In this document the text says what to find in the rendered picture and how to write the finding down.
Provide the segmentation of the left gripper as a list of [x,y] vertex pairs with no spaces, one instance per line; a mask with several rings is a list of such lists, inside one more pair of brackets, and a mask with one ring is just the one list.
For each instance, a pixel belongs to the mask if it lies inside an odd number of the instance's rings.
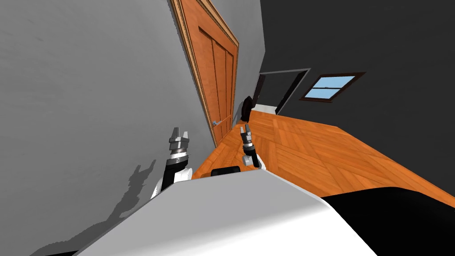
[[180,136],[180,128],[175,127],[172,132],[172,136],[169,139],[169,150],[172,152],[183,150],[188,148],[189,138],[188,131],[185,131],[182,136]]

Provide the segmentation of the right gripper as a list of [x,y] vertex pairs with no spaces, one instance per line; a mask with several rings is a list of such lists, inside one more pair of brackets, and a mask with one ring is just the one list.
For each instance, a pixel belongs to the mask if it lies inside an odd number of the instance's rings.
[[251,137],[251,130],[248,124],[245,124],[245,131],[243,127],[240,127],[240,134],[243,141],[244,146],[252,146],[252,137]]

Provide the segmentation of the black rounded object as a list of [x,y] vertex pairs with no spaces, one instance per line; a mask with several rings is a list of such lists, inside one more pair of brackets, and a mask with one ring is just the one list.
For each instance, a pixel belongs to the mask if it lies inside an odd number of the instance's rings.
[[246,122],[246,123],[249,122],[252,108],[253,108],[252,98],[250,96],[247,96],[241,107],[241,118],[240,118],[241,121]]

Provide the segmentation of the orange wooden door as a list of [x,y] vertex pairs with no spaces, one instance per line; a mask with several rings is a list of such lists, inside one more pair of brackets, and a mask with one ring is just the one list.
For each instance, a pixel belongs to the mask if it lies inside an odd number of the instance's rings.
[[[239,42],[211,0],[180,0],[216,145],[232,129]],[[223,123],[212,126],[212,122]]]

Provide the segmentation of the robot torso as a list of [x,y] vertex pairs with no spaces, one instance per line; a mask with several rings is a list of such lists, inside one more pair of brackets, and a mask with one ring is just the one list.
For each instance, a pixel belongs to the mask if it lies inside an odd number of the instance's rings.
[[324,200],[266,170],[177,182],[75,256],[376,256]]

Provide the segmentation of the brown framed window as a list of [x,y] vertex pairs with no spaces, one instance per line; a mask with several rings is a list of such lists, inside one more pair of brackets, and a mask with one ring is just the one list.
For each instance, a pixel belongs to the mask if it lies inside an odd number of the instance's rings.
[[300,101],[331,103],[366,72],[322,74],[300,98]]

